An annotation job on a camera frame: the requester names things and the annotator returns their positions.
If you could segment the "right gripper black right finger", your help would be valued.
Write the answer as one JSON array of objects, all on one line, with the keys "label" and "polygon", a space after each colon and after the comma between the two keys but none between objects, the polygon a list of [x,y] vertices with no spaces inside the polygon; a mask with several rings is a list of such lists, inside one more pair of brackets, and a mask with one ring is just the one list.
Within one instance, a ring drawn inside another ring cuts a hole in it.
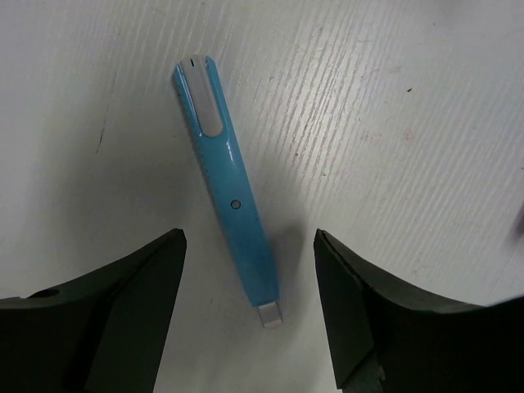
[{"label": "right gripper black right finger", "polygon": [[523,299],[472,305],[423,290],[330,233],[315,269],[337,388],[344,392],[520,392]]}]

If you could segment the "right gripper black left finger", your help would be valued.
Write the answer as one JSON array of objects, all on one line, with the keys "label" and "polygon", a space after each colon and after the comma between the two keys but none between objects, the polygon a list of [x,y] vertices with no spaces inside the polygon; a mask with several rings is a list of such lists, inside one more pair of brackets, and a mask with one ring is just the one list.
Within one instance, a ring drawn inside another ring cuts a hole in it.
[{"label": "right gripper black left finger", "polygon": [[153,391],[186,249],[174,229],[69,282],[3,299],[2,391]]}]

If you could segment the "blue utility knife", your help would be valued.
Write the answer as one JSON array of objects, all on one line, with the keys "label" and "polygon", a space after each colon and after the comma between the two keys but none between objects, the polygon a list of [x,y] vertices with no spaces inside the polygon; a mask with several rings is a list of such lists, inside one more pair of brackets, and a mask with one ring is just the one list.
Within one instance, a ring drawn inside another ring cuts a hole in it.
[{"label": "blue utility knife", "polygon": [[244,292],[264,328],[282,324],[278,271],[243,163],[215,61],[191,55],[174,68],[210,198]]}]

